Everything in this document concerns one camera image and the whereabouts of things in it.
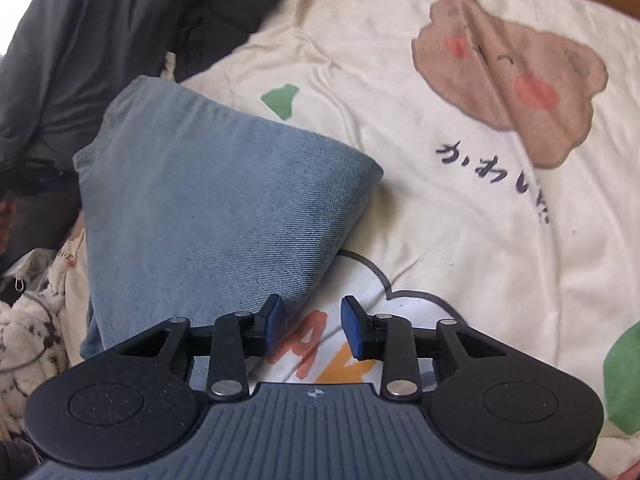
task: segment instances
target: bear face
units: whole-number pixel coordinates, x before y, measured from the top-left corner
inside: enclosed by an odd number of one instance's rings
[[[591,98],[607,70],[582,44],[439,0],[412,41],[414,66],[436,94],[495,130],[515,130],[537,168],[556,168],[591,129]]]

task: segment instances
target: pink cheek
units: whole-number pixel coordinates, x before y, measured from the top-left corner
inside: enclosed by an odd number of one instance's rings
[[[457,58],[466,59],[470,57],[469,44],[464,35],[449,36],[444,39],[442,44]]]
[[[518,100],[534,110],[552,110],[560,102],[556,90],[533,74],[521,75],[514,87]]]

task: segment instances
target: white blanket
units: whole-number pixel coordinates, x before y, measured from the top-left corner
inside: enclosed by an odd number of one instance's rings
[[[186,82],[385,170],[302,327],[256,375],[377,383],[379,365],[350,357],[340,298],[425,327],[450,305],[596,390],[610,420],[591,463],[612,477],[640,458],[634,329],[603,373],[640,320],[640,23],[587,0],[476,1],[286,0]],[[469,60],[489,86],[466,80],[455,63]]]

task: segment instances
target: metal screw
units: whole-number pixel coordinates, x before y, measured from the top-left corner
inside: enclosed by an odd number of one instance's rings
[[[386,384],[386,390],[393,396],[405,397],[407,395],[413,395],[418,391],[418,385],[413,381],[407,381],[406,379],[398,379]]]
[[[224,379],[211,385],[211,391],[220,397],[228,397],[239,394],[242,391],[242,384],[238,381]]]

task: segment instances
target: green shape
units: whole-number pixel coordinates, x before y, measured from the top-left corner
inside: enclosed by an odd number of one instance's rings
[[[640,431],[640,322],[626,330],[604,359],[607,414],[625,434]]]
[[[267,92],[260,100],[279,118],[286,121],[291,117],[291,103],[299,91],[300,88],[297,86],[286,84],[282,88],[274,88]]]

